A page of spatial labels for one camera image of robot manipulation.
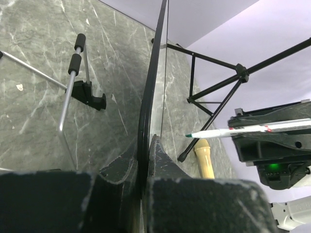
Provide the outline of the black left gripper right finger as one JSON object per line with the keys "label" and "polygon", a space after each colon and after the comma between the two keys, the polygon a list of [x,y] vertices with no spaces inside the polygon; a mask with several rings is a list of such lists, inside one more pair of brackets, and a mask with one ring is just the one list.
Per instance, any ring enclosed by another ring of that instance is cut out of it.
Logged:
{"label": "black left gripper right finger", "polygon": [[167,155],[159,136],[149,150],[145,209],[149,233],[277,232],[255,182],[191,178]]}

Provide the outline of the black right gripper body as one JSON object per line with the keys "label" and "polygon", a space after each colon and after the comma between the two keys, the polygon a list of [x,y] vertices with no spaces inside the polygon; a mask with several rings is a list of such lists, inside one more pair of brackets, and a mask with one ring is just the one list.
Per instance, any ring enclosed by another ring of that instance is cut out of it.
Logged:
{"label": "black right gripper body", "polygon": [[273,190],[285,190],[311,185],[310,161],[268,163],[263,165],[248,162],[247,165],[255,166],[260,182]]}

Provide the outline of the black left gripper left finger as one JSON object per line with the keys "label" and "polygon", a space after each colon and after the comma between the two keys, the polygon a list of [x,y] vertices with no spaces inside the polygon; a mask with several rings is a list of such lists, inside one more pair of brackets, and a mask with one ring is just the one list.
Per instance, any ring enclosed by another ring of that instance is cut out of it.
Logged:
{"label": "black left gripper left finger", "polygon": [[99,171],[3,172],[3,233],[137,233],[137,146]]}

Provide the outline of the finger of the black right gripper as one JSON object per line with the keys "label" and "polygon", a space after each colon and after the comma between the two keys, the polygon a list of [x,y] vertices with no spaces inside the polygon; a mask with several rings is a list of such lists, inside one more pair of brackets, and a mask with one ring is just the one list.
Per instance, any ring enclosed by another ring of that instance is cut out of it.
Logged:
{"label": "finger of the black right gripper", "polygon": [[311,159],[309,133],[251,133],[232,137],[241,162],[304,162]]}
{"label": "finger of the black right gripper", "polygon": [[243,112],[242,115],[232,116],[228,121],[228,127],[240,127],[306,119],[311,117],[311,102],[296,102],[279,105],[250,112]]}

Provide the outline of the white marker pen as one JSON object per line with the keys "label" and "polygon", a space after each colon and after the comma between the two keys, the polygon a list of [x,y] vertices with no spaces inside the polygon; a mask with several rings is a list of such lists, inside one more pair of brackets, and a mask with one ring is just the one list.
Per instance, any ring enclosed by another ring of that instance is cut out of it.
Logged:
{"label": "white marker pen", "polygon": [[228,129],[205,130],[185,135],[187,138],[225,138],[246,133],[284,133],[290,131],[308,130],[311,128],[311,119],[296,119],[279,121],[259,125],[230,127]]}

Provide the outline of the white whiteboard with black frame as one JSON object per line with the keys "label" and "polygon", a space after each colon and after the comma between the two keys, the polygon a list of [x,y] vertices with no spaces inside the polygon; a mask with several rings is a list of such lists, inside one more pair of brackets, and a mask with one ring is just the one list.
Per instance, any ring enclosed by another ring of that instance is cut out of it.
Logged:
{"label": "white whiteboard with black frame", "polygon": [[164,113],[167,66],[169,1],[161,4],[153,47],[147,73],[146,85],[141,103],[138,123],[138,173],[142,187],[145,186],[151,140],[161,136]]}

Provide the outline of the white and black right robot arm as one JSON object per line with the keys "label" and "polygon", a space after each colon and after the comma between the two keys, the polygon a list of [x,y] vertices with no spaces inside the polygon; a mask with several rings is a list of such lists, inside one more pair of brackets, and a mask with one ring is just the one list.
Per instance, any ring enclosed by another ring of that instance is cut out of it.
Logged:
{"label": "white and black right robot arm", "polygon": [[[238,108],[229,126],[251,126],[311,117],[311,102],[300,101],[245,112]],[[287,190],[311,184],[311,130],[284,133],[250,133],[234,136],[238,158],[256,167],[260,182],[273,190]],[[310,196],[270,204],[281,232],[289,232],[311,222]]]}

